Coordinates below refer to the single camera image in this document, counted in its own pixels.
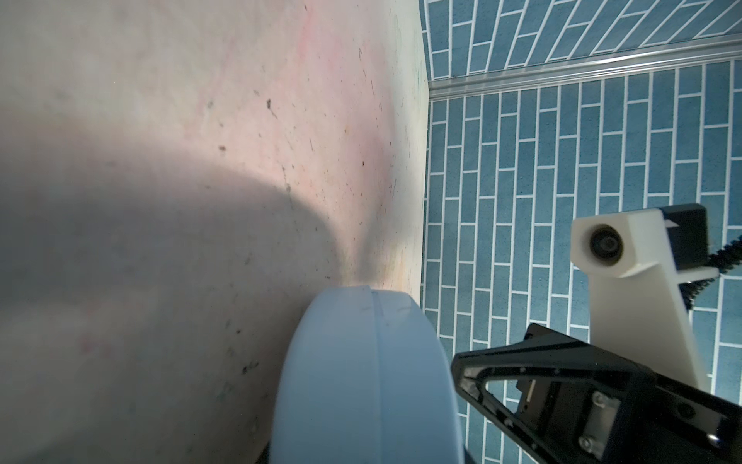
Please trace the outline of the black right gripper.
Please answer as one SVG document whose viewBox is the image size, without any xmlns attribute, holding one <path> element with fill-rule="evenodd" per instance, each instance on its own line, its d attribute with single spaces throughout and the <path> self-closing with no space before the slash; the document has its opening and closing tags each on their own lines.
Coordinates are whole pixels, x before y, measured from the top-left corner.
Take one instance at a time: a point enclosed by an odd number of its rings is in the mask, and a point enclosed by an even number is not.
<svg viewBox="0 0 742 464">
<path fill-rule="evenodd" d="M 532 324 L 523 341 L 457 354 L 455 390 L 539 463 L 628 463 L 643 368 Z M 658 378 L 639 463 L 739 463 L 741 407 Z"/>
</svg>

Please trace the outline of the light blue alarm clock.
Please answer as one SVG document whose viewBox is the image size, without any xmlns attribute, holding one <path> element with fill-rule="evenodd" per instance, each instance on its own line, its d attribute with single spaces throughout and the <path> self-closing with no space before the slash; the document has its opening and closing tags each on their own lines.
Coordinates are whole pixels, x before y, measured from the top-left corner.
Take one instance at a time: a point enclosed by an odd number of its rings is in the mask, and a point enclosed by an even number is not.
<svg viewBox="0 0 742 464">
<path fill-rule="evenodd" d="M 449 359 L 407 293 L 330 288 L 283 365 L 272 463 L 462 463 Z"/>
</svg>

